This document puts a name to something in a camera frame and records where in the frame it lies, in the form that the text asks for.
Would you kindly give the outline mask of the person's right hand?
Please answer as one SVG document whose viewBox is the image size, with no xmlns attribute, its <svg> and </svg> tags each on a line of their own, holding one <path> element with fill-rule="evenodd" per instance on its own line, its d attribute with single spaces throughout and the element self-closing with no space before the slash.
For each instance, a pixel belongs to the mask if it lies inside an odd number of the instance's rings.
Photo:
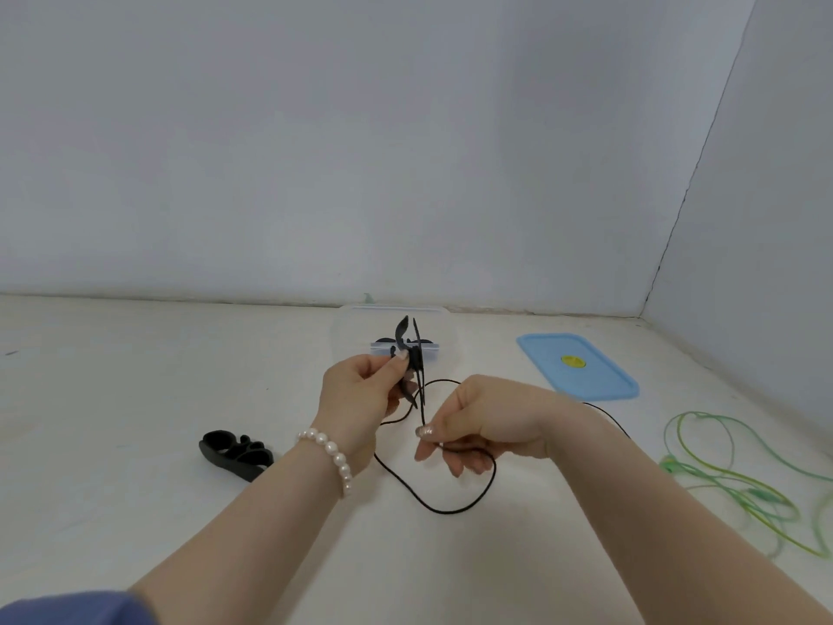
<svg viewBox="0 0 833 625">
<path fill-rule="evenodd" d="M 558 405 L 554 391 L 475 375 L 455 388 L 416 435 L 444 444 L 453 477 L 465 471 L 481 475 L 506 453 L 551 459 L 549 432 Z"/>
</svg>

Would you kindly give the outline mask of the person's left hand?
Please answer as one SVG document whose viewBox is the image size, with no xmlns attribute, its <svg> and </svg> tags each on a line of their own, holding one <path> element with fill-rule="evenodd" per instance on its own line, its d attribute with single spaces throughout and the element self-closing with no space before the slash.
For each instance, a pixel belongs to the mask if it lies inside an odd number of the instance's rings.
<svg viewBox="0 0 833 625">
<path fill-rule="evenodd" d="M 365 356 L 350 357 L 325 372 L 312 422 L 347 457 L 353 476 L 367 468 L 381 423 L 404 400 L 401 379 L 365 378 Z"/>
</svg>

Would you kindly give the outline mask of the black cable winder clip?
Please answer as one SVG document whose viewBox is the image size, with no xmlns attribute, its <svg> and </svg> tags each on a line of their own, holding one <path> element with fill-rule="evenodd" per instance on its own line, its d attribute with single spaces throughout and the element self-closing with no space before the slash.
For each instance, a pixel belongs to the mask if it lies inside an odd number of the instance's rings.
<svg viewBox="0 0 833 625">
<path fill-rule="evenodd" d="M 409 362 L 408 370 L 399 381 L 398 387 L 402 397 L 421 413 L 424 413 L 426 384 L 424 343 L 416 321 L 405 315 L 396 326 L 393 337 L 382 337 L 371 344 L 371 351 L 376 355 L 387 353 L 393 357 L 405 353 Z"/>
</svg>

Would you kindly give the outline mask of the person's right forearm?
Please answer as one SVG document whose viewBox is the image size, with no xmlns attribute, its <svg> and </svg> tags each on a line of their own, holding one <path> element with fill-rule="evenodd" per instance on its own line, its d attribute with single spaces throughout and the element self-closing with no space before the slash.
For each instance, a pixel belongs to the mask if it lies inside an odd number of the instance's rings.
<svg viewBox="0 0 833 625">
<path fill-rule="evenodd" d="M 596 413 L 558 401 L 541 427 L 646 625 L 833 625 L 833 613 Z"/>
</svg>

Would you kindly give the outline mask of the person's left forearm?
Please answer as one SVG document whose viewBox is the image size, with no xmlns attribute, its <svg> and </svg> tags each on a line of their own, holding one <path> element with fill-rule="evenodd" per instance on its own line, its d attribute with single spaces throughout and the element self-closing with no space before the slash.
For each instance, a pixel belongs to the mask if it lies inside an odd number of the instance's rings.
<svg viewBox="0 0 833 625">
<path fill-rule="evenodd" d="M 332 457 L 301 441 L 129 591 L 157 625 L 263 625 L 342 490 Z"/>
</svg>

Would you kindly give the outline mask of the clear plastic container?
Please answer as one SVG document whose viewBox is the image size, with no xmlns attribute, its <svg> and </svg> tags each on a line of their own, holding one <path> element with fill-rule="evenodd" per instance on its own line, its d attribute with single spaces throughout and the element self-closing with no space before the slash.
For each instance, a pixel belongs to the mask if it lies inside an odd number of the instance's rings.
<svg viewBox="0 0 833 625">
<path fill-rule="evenodd" d="M 342 306 L 331 327 L 335 361 L 360 354 L 388 356 L 397 345 L 397 327 L 405 317 L 409 323 L 401 340 L 407 346 L 422 343 L 427 377 L 451 378 L 462 361 L 462 346 L 451 313 L 438 306 Z"/>
</svg>

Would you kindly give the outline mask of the light blue container lid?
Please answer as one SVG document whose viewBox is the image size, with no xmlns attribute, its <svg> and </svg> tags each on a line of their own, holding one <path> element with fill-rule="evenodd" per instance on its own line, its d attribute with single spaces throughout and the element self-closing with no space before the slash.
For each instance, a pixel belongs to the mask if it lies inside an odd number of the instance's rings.
<svg viewBox="0 0 833 625">
<path fill-rule="evenodd" d="M 557 392 L 593 402 L 640 396 L 639 384 L 583 336 L 530 333 L 516 343 Z"/>
</svg>

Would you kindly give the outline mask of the blue sleeve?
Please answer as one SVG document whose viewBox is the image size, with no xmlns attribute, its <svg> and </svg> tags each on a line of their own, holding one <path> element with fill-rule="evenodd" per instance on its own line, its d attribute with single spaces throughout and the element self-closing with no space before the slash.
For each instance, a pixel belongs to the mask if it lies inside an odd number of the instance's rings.
<svg viewBox="0 0 833 625">
<path fill-rule="evenodd" d="M 0 625 L 159 625 L 127 591 L 74 592 L 21 599 L 0 608 Z"/>
</svg>

